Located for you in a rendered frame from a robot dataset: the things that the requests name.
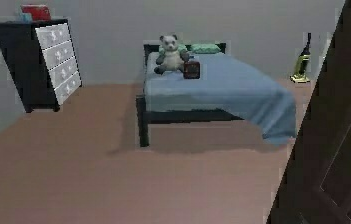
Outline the dark red box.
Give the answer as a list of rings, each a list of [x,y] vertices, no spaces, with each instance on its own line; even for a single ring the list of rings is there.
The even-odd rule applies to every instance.
[[[200,78],[200,63],[194,56],[192,56],[187,62],[184,63],[183,78],[184,79]]]

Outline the black bed with blue cover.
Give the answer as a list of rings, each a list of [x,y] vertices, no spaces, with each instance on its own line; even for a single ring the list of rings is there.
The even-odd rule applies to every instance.
[[[157,44],[145,44],[143,92],[136,96],[140,145],[149,145],[150,124],[246,120],[262,138],[283,145],[297,135],[293,94],[255,67],[226,53],[195,54],[198,79],[153,72]]]

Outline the panda plush toy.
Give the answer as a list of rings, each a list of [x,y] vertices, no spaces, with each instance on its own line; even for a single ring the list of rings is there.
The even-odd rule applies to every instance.
[[[156,59],[154,72],[163,75],[166,71],[184,72],[184,64],[190,60],[190,54],[186,49],[180,49],[178,37],[175,34],[162,35],[159,40],[163,52]]]

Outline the yellow upright vacuum cleaner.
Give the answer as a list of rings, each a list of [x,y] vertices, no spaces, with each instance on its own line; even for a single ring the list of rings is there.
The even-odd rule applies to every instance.
[[[290,80],[294,83],[308,83],[310,79],[306,75],[307,65],[310,61],[310,44],[311,44],[311,33],[307,34],[307,42],[302,52],[297,58],[294,72],[290,76]]]

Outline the black chest of white drawers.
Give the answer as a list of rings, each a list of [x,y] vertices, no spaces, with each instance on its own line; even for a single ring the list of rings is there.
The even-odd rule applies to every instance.
[[[55,112],[82,86],[69,22],[0,22],[0,50],[23,107]]]

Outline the dark brown room door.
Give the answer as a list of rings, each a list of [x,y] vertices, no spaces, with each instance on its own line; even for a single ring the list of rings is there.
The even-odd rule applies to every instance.
[[[339,13],[265,224],[351,224],[351,0]]]

